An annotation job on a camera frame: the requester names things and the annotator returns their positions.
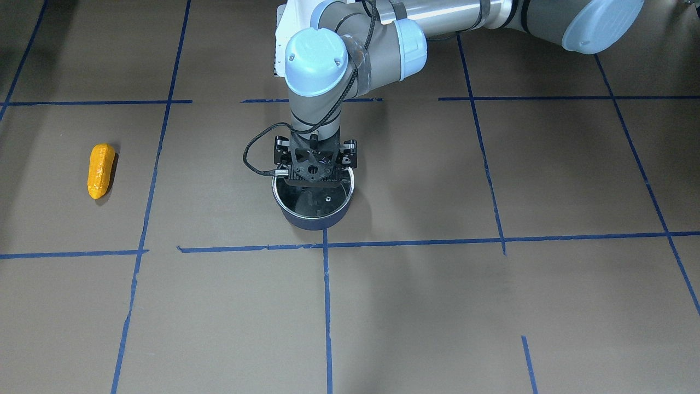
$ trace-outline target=blue tape line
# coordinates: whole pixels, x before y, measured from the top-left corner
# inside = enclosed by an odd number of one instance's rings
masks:
[[[333,352],[330,343],[330,281],[328,277],[328,230],[323,230],[323,282],[325,290],[325,376],[327,393],[333,394]]]
[[[617,96],[618,100],[698,100],[700,96]],[[529,100],[612,100],[610,96],[481,96],[475,101],[529,101]],[[438,97],[438,101],[470,101],[469,97]]]
[[[484,147],[484,139],[482,138],[481,125],[479,124],[479,115],[477,114],[477,105],[474,101],[474,92],[472,91],[472,83],[469,79],[469,70],[467,68],[467,60],[464,56],[462,47],[462,38],[457,34],[457,46],[459,47],[459,55],[462,58],[462,68],[464,68],[464,78],[467,81],[467,91],[469,92],[469,101],[472,106],[472,114],[474,115],[474,124],[477,128],[477,137],[479,138],[479,148],[481,148],[484,158],[484,170],[486,171],[486,180],[489,181],[489,189],[491,190],[491,199],[493,201],[493,213],[496,216],[496,226],[498,227],[498,236],[500,237],[500,246],[505,255],[505,239],[503,237],[503,227],[501,226],[501,216],[498,213],[498,203],[496,202],[496,193],[494,192],[494,183],[491,181],[491,171],[489,169],[489,161],[486,157],[486,148]]]
[[[25,66],[25,62],[27,61],[27,57],[29,56],[29,51],[32,49],[32,45],[34,44],[34,39],[36,38],[36,33],[39,31],[39,26],[41,26],[41,21],[43,20],[44,13],[46,12],[47,5],[48,5],[48,0],[44,0],[43,5],[41,6],[41,11],[39,11],[39,16],[36,19],[36,24],[34,25],[34,30],[31,32],[31,37],[29,37],[29,43],[27,43],[27,48],[24,50],[24,55],[22,55],[22,59],[20,60],[20,65],[17,66],[17,71],[15,72],[15,78],[12,80],[12,84],[10,85],[10,90],[7,92],[7,96],[5,97],[5,102],[2,104],[2,108],[0,109],[0,121],[2,121],[2,118],[5,116],[5,111],[7,111],[7,107],[10,104],[10,101],[12,99],[12,94],[15,92],[15,87],[17,86],[17,81],[20,80],[20,73],[22,72],[22,68]]]
[[[532,394],[538,394],[537,380],[535,379],[535,370],[532,368],[532,359],[530,358],[530,346],[527,344],[527,338],[521,335],[523,341],[523,350],[525,351],[525,361],[527,362],[527,372],[530,374],[530,385],[532,386]]]
[[[343,102],[383,102],[384,99],[379,98],[351,98],[345,99]],[[289,102],[289,99],[247,99],[241,101],[242,104],[274,104],[279,102]]]
[[[677,231],[670,233],[674,237],[700,236],[700,231]],[[510,242],[543,242],[558,240],[606,240],[606,239],[630,239],[630,238],[664,238],[666,233],[616,233],[616,234],[585,234],[572,236],[531,236],[531,237],[505,237],[506,243]],[[468,245],[474,243],[500,243],[500,238],[463,238],[442,240],[384,240],[368,242],[339,242],[329,243],[329,248],[336,247],[383,247],[383,246],[420,246],[420,245]],[[306,243],[290,245],[253,245],[253,246],[224,246],[224,247],[177,247],[182,253],[217,253],[217,252],[245,252],[258,250],[293,250],[293,249],[320,249],[323,244]]]
[[[634,160],[637,162],[637,168],[639,168],[639,173],[642,174],[642,179],[644,179],[644,184],[647,187],[647,191],[649,192],[649,197],[651,197],[652,202],[654,203],[654,209],[657,212],[657,215],[659,216],[659,221],[661,222],[661,226],[664,228],[664,233],[666,234],[666,237],[668,238],[668,244],[671,246],[671,250],[673,251],[673,256],[675,257],[675,261],[678,264],[678,268],[680,269],[680,273],[683,276],[683,280],[685,281],[685,285],[688,288],[688,292],[690,293],[690,297],[693,300],[693,304],[695,304],[695,310],[697,311],[698,315],[700,315],[700,303],[698,302],[697,295],[695,295],[695,290],[693,290],[693,285],[690,282],[690,279],[688,278],[688,274],[685,272],[685,267],[683,266],[683,262],[680,259],[680,255],[678,254],[678,251],[676,250],[676,244],[673,242],[673,236],[671,235],[671,232],[669,231],[669,227],[666,225],[666,220],[664,220],[664,216],[661,212],[661,208],[659,207],[659,203],[656,199],[656,196],[654,195],[654,191],[652,190],[652,185],[649,182],[649,178],[647,177],[646,171],[644,171],[644,166],[642,165],[641,159],[639,159],[639,155],[637,154],[637,149],[634,146],[634,142],[632,141],[632,136],[629,134],[629,129],[627,128],[627,123],[624,121],[624,117],[622,116],[622,111],[620,110],[620,106],[617,104],[617,100],[615,99],[615,94],[613,93],[613,88],[610,86],[610,82],[608,80],[608,76],[606,75],[605,70],[603,69],[603,64],[601,63],[601,59],[598,57],[598,55],[594,55],[596,58],[596,63],[598,64],[598,68],[601,70],[601,75],[603,76],[603,80],[605,81],[605,86],[608,87],[608,92],[610,93],[610,96],[612,97],[612,103],[615,105],[615,111],[617,112],[617,117],[619,118],[620,124],[622,124],[622,129],[624,130],[624,135],[627,138],[627,143],[629,144],[629,148],[632,150],[632,154],[634,155]]]
[[[146,233],[148,231],[148,220],[151,217],[151,205],[153,204],[153,194],[155,193],[155,181],[158,177],[158,161],[160,160],[160,152],[163,148],[163,139],[165,138],[165,130],[168,126],[168,117],[170,116],[170,106],[172,104],[173,94],[175,91],[175,81],[177,80],[177,71],[180,65],[180,56],[182,55],[182,47],[185,43],[185,31],[187,29],[187,20],[190,16],[190,4],[192,0],[187,0],[187,6],[185,8],[185,17],[182,22],[182,30],[180,31],[180,42],[178,44],[177,55],[175,56],[175,65],[173,67],[172,79],[170,81],[170,92],[168,93],[168,103],[165,106],[165,115],[163,116],[163,126],[160,130],[160,140],[158,141],[158,150],[155,154],[155,164],[153,165],[153,175],[150,181],[150,191],[148,192],[148,202],[146,203],[146,213],[143,217],[143,230],[141,231],[141,239],[139,241],[139,249],[143,249],[146,244]],[[122,339],[119,343],[119,353],[117,355],[117,363],[114,367],[114,379],[112,380],[111,394],[117,393],[117,387],[119,384],[119,376],[122,370],[122,361],[124,360],[124,350],[126,349],[127,335],[129,334],[129,325],[131,324],[131,315],[134,309],[134,298],[136,296],[136,286],[137,286],[137,276],[139,270],[141,269],[141,256],[139,254],[136,256],[136,263],[134,264],[134,275],[132,276],[132,287],[131,296],[129,299],[129,313],[127,318],[124,320],[124,327],[122,328]]]
[[[134,256],[144,253],[148,253],[148,250],[95,250],[89,252],[11,253],[0,254],[0,260],[45,259],[48,257]]]
[[[111,100],[111,101],[35,101],[11,102],[11,107],[33,107],[35,105],[134,105],[134,104],[192,104],[192,100]]]

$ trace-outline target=robotic arm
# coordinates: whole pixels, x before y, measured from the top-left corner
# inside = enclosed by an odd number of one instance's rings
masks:
[[[286,218],[325,229],[348,208],[357,141],[340,142],[346,98],[411,76],[427,60],[427,37],[508,27],[592,54],[616,42],[643,0],[288,0],[278,10],[275,72],[286,79],[291,124],[276,123],[244,151],[245,164],[273,176]],[[250,146],[272,129],[276,170],[247,161]]]

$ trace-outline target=yellow squash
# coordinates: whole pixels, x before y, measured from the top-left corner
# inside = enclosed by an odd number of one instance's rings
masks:
[[[87,172],[87,192],[97,200],[109,188],[114,164],[114,148],[108,144],[97,144],[90,154],[90,169]]]

